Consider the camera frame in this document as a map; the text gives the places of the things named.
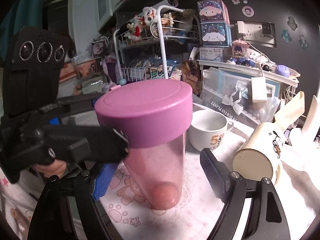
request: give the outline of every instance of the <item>cream-colored mug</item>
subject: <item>cream-colored mug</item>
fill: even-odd
[[[246,179],[261,180],[267,177],[275,185],[283,168],[280,156],[284,142],[284,133],[277,124],[259,124],[234,155],[233,171]]]
[[[204,148],[214,150],[221,144],[223,137],[233,128],[234,123],[214,110],[193,112],[188,135],[192,146],[201,152]]]

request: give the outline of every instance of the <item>teal curtain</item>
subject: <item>teal curtain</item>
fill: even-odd
[[[42,29],[43,0],[17,0],[0,25],[0,56],[5,60],[11,38],[25,25]]]

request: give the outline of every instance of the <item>dark wall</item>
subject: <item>dark wall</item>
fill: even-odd
[[[151,6],[160,0],[131,0],[124,11],[139,10],[143,6]],[[179,8],[194,8],[201,0],[179,0]],[[305,92],[306,110],[309,109],[312,95],[317,93],[320,80],[320,33],[317,18],[305,0],[247,0],[248,3],[234,5],[231,0],[223,0],[229,12],[230,21],[271,22],[275,24],[277,48],[257,45],[257,49],[265,53],[277,64],[287,65],[301,74],[298,91]],[[253,17],[246,17],[242,7],[248,5],[254,10]],[[292,16],[298,24],[293,31],[288,25],[288,17]],[[282,30],[289,30],[292,41],[288,44],[281,38]],[[303,50],[299,44],[299,35],[304,35],[309,47]]]

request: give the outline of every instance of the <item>pink plastic cup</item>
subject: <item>pink plastic cup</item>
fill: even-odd
[[[100,125],[128,136],[124,164],[150,206],[174,207],[181,198],[192,88],[177,80],[136,82],[103,95],[95,111]]]

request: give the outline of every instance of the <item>lid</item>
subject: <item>lid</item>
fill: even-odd
[[[100,125],[123,131],[131,148],[172,141],[192,120],[192,88],[170,79],[139,81],[119,87],[96,102]]]

